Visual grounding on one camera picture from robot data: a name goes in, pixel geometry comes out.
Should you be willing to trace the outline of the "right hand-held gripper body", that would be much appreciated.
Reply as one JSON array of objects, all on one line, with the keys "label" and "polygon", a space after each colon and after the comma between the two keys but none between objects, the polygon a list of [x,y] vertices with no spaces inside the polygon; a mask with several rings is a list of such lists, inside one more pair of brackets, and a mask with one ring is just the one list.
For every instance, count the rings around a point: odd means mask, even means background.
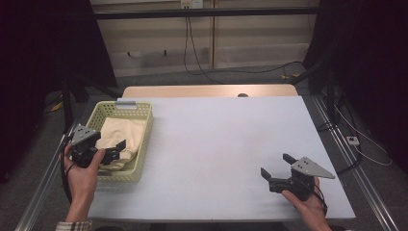
[{"label": "right hand-held gripper body", "polygon": [[281,193],[282,191],[289,191],[299,200],[306,201],[315,191],[316,177],[335,179],[333,173],[307,157],[297,159],[297,162],[290,166],[292,173],[290,178],[280,179],[271,176],[270,181],[268,181],[271,192]]}]

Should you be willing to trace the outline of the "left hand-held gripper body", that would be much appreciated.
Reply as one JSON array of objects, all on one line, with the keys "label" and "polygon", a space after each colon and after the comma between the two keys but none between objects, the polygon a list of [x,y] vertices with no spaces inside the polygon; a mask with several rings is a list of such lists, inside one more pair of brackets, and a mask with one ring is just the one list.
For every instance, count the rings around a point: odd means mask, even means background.
[{"label": "left hand-held gripper body", "polygon": [[88,167],[94,154],[98,151],[95,145],[100,138],[101,133],[99,131],[78,124],[71,140],[72,161],[79,167]]}]

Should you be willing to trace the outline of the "cream garment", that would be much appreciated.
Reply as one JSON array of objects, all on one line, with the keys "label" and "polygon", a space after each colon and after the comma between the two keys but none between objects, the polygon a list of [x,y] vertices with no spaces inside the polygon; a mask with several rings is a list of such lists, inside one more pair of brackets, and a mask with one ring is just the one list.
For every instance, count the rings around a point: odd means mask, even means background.
[{"label": "cream garment", "polygon": [[102,165],[101,168],[121,170],[125,164],[133,160],[140,148],[144,126],[144,120],[108,117],[102,126],[101,138],[96,142],[95,147],[108,150],[122,141],[125,141],[125,147],[119,152],[118,160]]}]

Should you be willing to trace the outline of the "pale green perforated plastic basket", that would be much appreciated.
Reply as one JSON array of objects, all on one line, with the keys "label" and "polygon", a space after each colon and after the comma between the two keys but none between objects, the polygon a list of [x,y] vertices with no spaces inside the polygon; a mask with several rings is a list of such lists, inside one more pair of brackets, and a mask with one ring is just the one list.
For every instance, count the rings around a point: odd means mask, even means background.
[{"label": "pale green perforated plastic basket", "polygon": [[141,178],[144,159],[153,126],[152,106],[147,102],[135,101],[101,101],[96,104],[87,122],[87,127],[101,133],[102,126],[108,117],[144,120],[144,132],[136,157],[124,165],[121,170],[100,169],[98,178],[103,181],[138,182]]}]

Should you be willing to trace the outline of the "person's right hand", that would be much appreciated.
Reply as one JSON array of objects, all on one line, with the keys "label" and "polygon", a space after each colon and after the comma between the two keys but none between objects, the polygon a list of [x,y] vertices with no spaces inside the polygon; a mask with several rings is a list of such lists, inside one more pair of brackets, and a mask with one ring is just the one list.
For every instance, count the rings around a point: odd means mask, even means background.
[{"label": "person's right hand", "polygon": [[323,204],[315,195],[311,195],[306,201],[299,200],[289,191],[282,191],[282,195],[292,203],[295,209],[299,212],[301,219],[308,230],[311,227],[329,226],[324,214]]}]

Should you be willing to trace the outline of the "person's left hand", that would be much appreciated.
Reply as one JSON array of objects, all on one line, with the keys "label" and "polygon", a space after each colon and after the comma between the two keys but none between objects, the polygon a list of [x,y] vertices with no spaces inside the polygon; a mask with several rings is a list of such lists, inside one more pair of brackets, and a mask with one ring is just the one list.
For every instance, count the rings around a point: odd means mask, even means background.
[{"label": "person's left hand", "polygon": [[64,173],[67,176],[72,204],[79,202],[90,204],[94,198],[99,165],[105,157],[105,150],[98,150],[86,168],[78,167],[70,160],[68,154],[71,150],[70,144],[64,149]]}]

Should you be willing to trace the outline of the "black stand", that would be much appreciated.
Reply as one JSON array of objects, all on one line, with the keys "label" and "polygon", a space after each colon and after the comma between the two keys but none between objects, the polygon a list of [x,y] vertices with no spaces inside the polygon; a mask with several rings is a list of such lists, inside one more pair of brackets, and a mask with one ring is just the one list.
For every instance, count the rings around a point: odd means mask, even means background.
[{"label": "black stand", "polygon": [[102,84],[91,80],[82,74],[65,74],[61,78],[62,95],[63,95],[63,105],[64,105],[64,133],[68,132],[68,129],[73,125],[74,118],[72,114],[71,107],[71,95],[78,102],[87,102],[89,100],[88,92],[86,91],[86,86],[91,86],[112,98],[118,98],[120,93],[111,90],[109,87],[104,87]]}]

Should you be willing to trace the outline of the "white table cover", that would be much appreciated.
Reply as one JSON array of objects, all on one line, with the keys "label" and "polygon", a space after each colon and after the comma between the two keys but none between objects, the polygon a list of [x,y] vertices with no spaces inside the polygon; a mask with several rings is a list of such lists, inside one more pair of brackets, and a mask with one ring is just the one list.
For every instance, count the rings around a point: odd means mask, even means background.
[{"label": "white table cover", "polygon": [[288,178],[282,156],[334,169],[299,96],[153,98],[134,183],[101,181],[89,215],[131,221],[285,221],[298,217],[261,171]]}]

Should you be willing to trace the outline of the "plaid shirt sleeve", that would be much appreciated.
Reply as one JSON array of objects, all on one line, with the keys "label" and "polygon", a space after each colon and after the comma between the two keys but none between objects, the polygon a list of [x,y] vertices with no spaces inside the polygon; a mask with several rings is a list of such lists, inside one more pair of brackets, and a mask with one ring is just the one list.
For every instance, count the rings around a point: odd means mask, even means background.
[{"label": "plaid shirt sleeve", "polygon": [[75,222],[60,221],[57,223],[55,231],[91,231],[91,228],[92,222],[90,220]]}]

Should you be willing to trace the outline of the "black curtain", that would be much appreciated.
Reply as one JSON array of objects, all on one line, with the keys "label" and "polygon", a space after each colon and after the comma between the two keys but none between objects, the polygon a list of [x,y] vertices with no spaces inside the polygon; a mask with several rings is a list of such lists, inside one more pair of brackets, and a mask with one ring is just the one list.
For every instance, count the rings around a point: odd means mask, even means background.
[{"label": "black curtain", "polygon": [[303,61],[310,68],[335,36],[333,71],[350,103],[408,174],[408,0],[318,0]]},{"label": "black curtain", "polygon": [[117,86],[90,0],[0,0],[0,184],[21,160],[46,95]]}]

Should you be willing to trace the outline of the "light wooden table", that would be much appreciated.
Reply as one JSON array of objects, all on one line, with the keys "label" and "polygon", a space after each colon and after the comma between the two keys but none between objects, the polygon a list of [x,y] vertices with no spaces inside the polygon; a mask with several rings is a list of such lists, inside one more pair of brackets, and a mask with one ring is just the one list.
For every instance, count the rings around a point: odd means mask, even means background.
[{"label": "light wooden table", "polygon": [[123,98],[248,96],[298,96],[298,92],[289,84],[262,84],[128,87],[122,94]]}]

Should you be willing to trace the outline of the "black horizontal metal bar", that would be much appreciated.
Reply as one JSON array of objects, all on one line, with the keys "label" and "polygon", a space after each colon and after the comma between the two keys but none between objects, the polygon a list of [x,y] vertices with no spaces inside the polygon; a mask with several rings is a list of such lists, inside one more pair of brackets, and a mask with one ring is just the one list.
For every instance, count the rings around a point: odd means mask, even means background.
[{"label": "black horizontal metal bar", "polygon": [[298,15],[316,14],[320,7],[296,8],[234,8],[234,9],[180,9],[130,12],[95,12],[95,19],[146,19],[175,17],[252,16],[252,15]]}]

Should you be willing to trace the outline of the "aluminium floor rail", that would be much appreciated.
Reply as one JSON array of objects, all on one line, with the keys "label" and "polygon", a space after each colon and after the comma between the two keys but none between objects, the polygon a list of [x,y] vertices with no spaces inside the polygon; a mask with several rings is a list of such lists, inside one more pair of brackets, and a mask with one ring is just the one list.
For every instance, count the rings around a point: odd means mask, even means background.
[{"label": "aluminium floor rail", "polygon": [[35,193],[26,207],[21,219],[19,220],[14,231],[32,231],[37,221],[43,203],[49,194],[49,190],[53,184],[57,171],[60,169],[59,155],[64,152],[65,143],[73,134],[73,127],[67,129],[60,140],[60,143],[46,168]]},{"label": "aluminium floor rail", "polygon": [[[345,136],[342,134],[340,128],[330,121],[329,116],[325,111],[326,106],[324,105],[323,101],[315,97],[313,98],[313,101],[315,102],[323,121],[328,123],[329,132],[334,142],[338,146],[340,152],[342,153],[345,162],[348,165],[351,165],[354,161],[357,160],[357,157],[354,155],[352,148],[347,143]],[[377,192],[362,167],[357,166],[350,172],[353,174],[360,190],[362,191],[364,197],[370,205],[371,210],[374,212],[382,229],[384,231],[399,231],[394,219],[390,214],[389,209],[387,208],[380,194]]]}]

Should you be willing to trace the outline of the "white wall socket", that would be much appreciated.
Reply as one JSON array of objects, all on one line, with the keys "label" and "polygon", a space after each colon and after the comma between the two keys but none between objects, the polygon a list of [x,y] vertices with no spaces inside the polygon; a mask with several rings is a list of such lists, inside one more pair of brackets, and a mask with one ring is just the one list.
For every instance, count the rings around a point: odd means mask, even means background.
[{"label": "white wall socket", "polygon": [[180,0],[182,9],[202,9],[204,7],[203,0]]}]

